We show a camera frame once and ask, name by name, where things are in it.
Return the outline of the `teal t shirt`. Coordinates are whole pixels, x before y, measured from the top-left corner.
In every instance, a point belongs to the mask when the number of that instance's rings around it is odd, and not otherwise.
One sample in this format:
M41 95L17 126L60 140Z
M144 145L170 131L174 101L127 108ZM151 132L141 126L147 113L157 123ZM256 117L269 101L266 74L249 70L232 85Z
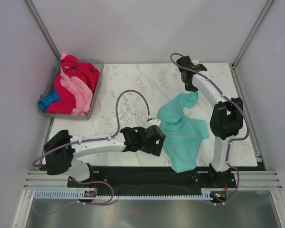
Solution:
M166 135L163 149L176 173L196 168L202 141L209 138L206 122L189 118L184 113L184 108L192 108L198 98L196 92L181 93L162 106L157 113L157 118L161 120L160 129Z

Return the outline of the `grey plastic bin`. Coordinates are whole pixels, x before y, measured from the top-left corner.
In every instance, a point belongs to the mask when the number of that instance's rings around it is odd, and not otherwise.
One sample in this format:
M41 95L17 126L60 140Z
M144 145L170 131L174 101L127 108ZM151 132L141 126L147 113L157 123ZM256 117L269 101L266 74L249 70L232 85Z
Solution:
M95 92L93 93L93 99L91 101L90 110L87 113L87 115L75 116L75 115L67 115L67 114L49 114L49 113L43 112L40 109L40 107L37 105L38 112L40 114L42 114L44 116L52 117L52 118L70 119L70 120L89 120L91 118L95 104L96 104L96 100L97 100L99 93L100 93L105 63L102 60L94 60L94 59L79 59L78 61L90 63L100 72L100 77L98 79L98 82L97 82L97 85L95 88ZM60 63L58 62L52 70L52 74L50 76L48 84L47 84L44 92L39 97L40 99L46 98L48 95L52 94L52 92L54 91L54 87L55 87L54 86L55 77L58 75L59 71L60 71Z

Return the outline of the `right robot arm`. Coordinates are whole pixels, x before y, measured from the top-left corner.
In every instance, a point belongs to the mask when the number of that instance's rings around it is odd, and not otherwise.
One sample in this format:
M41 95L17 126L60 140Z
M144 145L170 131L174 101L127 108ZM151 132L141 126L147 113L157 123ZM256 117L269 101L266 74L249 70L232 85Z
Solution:
M243 128L243 101L241 98L228 98L223 90L210 79L203 64L193 64L189 56L179 55L176 66L188 92L201 92L213 110L209 122L215 136L213 159L209 165L207 180L213 187L219 187L232 179L229 163L230 143Z

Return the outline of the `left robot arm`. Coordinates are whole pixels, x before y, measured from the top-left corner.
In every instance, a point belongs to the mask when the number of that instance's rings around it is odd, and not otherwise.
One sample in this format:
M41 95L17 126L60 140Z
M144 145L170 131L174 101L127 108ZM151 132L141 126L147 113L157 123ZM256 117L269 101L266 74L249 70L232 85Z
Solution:
M68 175L83 186L93 185L92 166L79 158L105 152L142 151L159 157L166 135L159 126L125 127L117 135L78 136L61 130L45 145L47 175Z

